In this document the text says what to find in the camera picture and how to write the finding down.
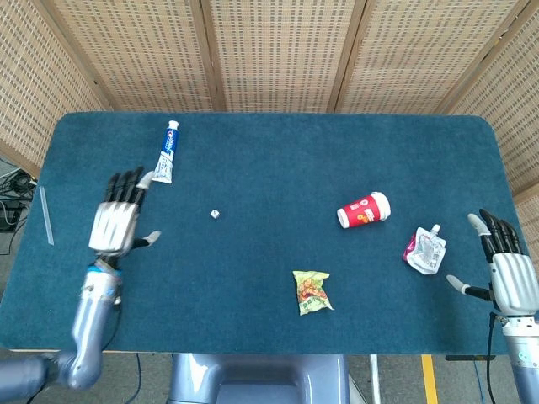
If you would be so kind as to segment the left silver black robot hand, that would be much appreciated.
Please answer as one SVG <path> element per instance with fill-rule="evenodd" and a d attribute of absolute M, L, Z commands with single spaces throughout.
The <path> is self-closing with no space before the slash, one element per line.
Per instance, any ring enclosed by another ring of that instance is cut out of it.
<path fill-rule="evenodd" d="M 153 231 L 135 238 L 141 207 L 149 190 L 153 171 L 142 175 L 142 167 L 115 173 L 105 189 L 93 219 L 88 246 L 102 258 L 119 258 L 130 250 L 149 247 L 161 236 Z"/>

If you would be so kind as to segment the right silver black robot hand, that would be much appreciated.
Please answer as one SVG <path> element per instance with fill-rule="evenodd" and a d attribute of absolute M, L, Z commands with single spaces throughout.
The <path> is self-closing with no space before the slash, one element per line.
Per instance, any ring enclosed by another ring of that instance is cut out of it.
<path fill-rule="evenodd" d="M 463 295 L 490 301 L 506 316 L 534 316 L 538 312 L 538 280 L 530 256 L 516 229 L 481 209 L 467 215 L 477 232 L 489 266 L 487 289 L 471 286 L 448 274 L 446 280 Z"/>

